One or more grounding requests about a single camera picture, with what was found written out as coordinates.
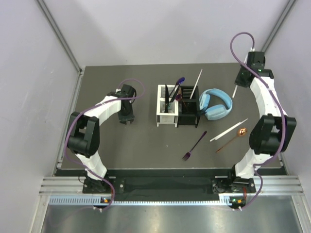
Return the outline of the white utensil container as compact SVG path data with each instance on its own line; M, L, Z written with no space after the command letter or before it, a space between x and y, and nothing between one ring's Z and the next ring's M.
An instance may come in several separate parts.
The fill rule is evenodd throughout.
M177 128L179 117L179 104L174 100L171 102L173 94L177 90L174 85L160 84L157 86L156 101L156 124L174 125Z

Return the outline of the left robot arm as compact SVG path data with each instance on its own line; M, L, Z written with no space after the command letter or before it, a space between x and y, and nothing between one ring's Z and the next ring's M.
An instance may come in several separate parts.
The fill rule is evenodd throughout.
M104 193L110 188L110 180L105 178L107 168L99 156L100 125L117 113L121 124L132 123L134 113L131 98L135 98L135 88L124 84L121 89L110 92L105 98L82 115L73 112L69 118L67 148L86 167L83 193Z

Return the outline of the copper spoon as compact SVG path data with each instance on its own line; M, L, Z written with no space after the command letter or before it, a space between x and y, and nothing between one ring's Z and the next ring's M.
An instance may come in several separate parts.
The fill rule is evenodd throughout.
M217 149L215 152L216 153L219 153L222 149L224 149L227 145L229 145L231 142L233 142L236 138L239 138L239 137L243 137L244 135L247 134L247 129L246 128L240 128L238 131L237 131L237 134L236 136L234 136L232 139L230 139L229 141L227 141L222 147L220 147L219 149Z

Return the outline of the black knife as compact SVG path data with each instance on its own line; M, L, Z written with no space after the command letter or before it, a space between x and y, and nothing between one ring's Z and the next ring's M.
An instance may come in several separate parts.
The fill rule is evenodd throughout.
M166 107L167 107L167 104L169 103L169 97L170 97L169 90L168 90L167 85L165 85L165 111L164 113L168 113L168 110L166 109Z

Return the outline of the white chopstick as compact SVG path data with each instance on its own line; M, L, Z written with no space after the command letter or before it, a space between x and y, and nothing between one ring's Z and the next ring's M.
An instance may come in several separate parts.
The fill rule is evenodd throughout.
M235 85L235 88L234 88L234 91L233 91L233 94L232 94L232 98L234 98L234 97L235 97L236 92L237 92L237 89L238 89L238 86L237 86L237 85Z
M195 89L196 89L196 87L197 87L197 85L198 85L198 82L199 82L199 80L200 80L200 77L201 77L201 75L202 75L202 72L203 72L203 69L200 70L200 73L199 73L199 75L198 75L198 77L197 77L197 79L196 79L195 85L194 85L194 87L193 87L193 89L192 89L192 92L191 92L191 95L190 95L190 99L192 99L192 97L193 97L193 95L194 95Z
M210 142L215 141L220 139L221 137L223 137L224 135L226 135L227 133L231 132L232 130L234 130L235 128L237 128L238 126L242 125L244 122L246 122L248 120L248 118L246 118L245 120L236 123L235 125L231 126L230 128L226 129L225 131L223 131L222 133L220 133L219 135L215 136L214 138L210 139Z

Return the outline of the purple fork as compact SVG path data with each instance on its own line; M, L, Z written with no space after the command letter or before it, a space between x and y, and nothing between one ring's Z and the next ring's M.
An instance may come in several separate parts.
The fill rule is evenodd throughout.
M198 143L204 138L204 136L207 134L207 131L204 131L203 134L201 135L201 137L198 139L198 141L195 143L195 145L191 148L190 151L188 151L182 158L183 161L187 161L190 156L192 151L194 150L194 148L198 145Z

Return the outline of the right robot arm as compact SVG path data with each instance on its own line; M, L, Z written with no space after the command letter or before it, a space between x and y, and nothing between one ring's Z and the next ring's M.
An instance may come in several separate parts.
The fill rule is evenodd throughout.
M250 88L258 106L259 120L250 133L249 150L233 166L227 179L227 187L232 192L250 188L255 172L287 149L297 124L279 103L274 76L265 68L263 52L251 50L248 53L235 84Z

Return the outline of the black utensil container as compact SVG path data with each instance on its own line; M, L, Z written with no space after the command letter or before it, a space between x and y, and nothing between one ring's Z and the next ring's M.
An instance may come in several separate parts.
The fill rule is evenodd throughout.
M200 111L199 107L199 89L196 87L192 99L190 95L193 89L193 86L181 86L182 99L188 107L188 111L185 111L185 106L182 102L182 99L179 101L178 105L178 121L177 126L188 125L198 127L200 116L197 113Z

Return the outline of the white-blade green-handle knife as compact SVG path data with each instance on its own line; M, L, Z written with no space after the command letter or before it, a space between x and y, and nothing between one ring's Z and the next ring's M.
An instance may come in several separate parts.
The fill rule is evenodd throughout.
M171 100L169 101L169 103L167 104L167 107L166 107L167 110L170 107L170 105L174 102L179 88L180 88L180 85L177 85L176 88L174 89L173 96L172 96Z

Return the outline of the rainbow spoon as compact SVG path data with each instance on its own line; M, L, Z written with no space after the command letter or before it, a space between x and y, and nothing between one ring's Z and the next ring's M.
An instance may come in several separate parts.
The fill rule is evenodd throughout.
M185 77L181 77L177 80L176 85L180 85L185 81Z

